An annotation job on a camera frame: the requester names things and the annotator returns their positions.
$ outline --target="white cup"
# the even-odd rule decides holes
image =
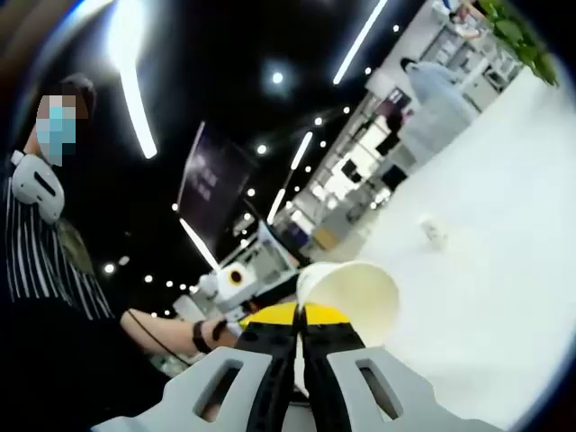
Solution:
[[[300,308],[311,302],[344,313],[367,347],[384,342],[400,308],[396,283],[365,261],[309,265],[298,277],[296,296]]]

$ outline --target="display screen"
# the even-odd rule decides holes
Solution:
[[[178,212],[214,253],[251,172],[236,145],[202,123],[186,160]]]

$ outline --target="gray gripper housing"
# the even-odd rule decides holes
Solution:
[[[93,431],[245,432],[258,386],[271,360],[270,355],[217,348],[172,379],[159,404],[135,418],[108,420]],[[499,431],[479,420],[458,418],[440,407],[432,385],[383,348],[333,353],[328,361],[344,397],[351,432]],[[217,418],[208,422],[200,417],[202,410],[230,368],[239,372]],[[283,427],[286,432],[302,432],[302,428],[286,430],[287,426],[285,423]]]

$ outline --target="green plant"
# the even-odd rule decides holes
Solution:
[[[494,35],[506,44],[532,73],[550,86],[558,86],[556,72],[546,46],[505,0],[479,0],[492,24]]]

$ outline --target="cable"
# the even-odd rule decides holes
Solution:
[[[156,339],[154,337],[154,335],[152,333],[150,333],[148,331],[147,328],[144,327],[144,325],[138,321],[138,319],[134,316],[134,314],[132,313],[132,311],[130,309],[128,309],[128,313],[130,314],[130,316],[136,321],[136,323],[148,334],[148,336],[150,336],[151,338],[153,338],[157,344],[159,344],[161,347],[163,347],[167,353],[169,353],[171,356],[174,356],[175,358],[177,358],[178,360],[180,360],[182,363],[184,363],[186,366],[192,366],[191,363],[186,362],[182,357],[180,357],[178,354],[176,354],[174,351],[172,351],[170,348],[168,348],[166,345],[164,345],[162,342],[160,342],[158,339]]]

